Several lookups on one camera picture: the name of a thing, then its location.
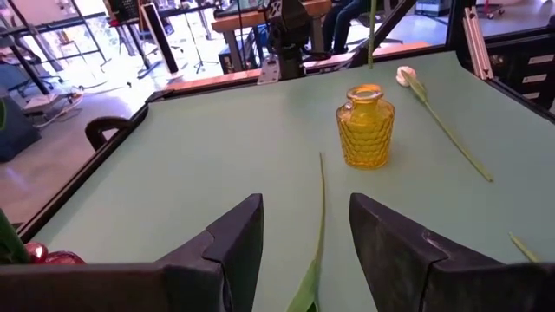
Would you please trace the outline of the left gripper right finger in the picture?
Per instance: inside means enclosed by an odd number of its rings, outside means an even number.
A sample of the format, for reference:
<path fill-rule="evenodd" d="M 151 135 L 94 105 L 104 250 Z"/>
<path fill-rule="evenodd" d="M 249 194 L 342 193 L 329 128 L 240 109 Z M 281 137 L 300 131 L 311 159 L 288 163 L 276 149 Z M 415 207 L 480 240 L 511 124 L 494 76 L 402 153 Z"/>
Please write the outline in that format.
<path fill-rule="evenodd" d="M 380 311 L 554 309 L 553 263 L 501 263 L 362 193 L 350 196 L 349 223 Z"/>

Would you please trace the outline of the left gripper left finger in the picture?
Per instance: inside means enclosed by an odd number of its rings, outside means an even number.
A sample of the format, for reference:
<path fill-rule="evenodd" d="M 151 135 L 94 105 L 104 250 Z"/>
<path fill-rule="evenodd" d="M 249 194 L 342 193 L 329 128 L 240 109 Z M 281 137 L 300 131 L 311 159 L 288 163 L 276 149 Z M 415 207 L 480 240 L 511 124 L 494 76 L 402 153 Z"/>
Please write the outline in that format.
<path fill-rule="evenodd" d="M 250 311 L 263 253 L 253 193 L 152 263 L 8 264 L 3 311 Z"/>

